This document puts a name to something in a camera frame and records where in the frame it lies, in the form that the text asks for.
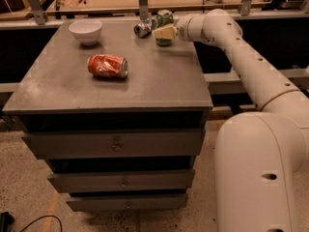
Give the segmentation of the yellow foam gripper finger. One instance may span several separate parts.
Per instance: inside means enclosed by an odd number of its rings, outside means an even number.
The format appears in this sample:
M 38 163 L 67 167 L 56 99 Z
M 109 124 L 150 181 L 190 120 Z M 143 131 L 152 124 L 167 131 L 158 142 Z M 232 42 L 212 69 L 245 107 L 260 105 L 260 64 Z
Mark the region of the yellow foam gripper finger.
M 167 24 L 153 30 L 152 35 L 156 39 L 174 40 L 178 35 L 178 29 L 173 24 Z

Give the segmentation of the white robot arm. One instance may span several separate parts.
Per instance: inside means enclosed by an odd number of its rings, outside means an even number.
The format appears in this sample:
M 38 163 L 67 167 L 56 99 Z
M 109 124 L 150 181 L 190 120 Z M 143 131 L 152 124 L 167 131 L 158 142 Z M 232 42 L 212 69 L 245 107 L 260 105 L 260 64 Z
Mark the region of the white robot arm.
M 227 120 L 217 134 L 217 231 L 298 232 L 294 173 L 308 160 L 309 99 L 223 10 L 186 15 L 153 35 L 220 48 L 256 107 Z

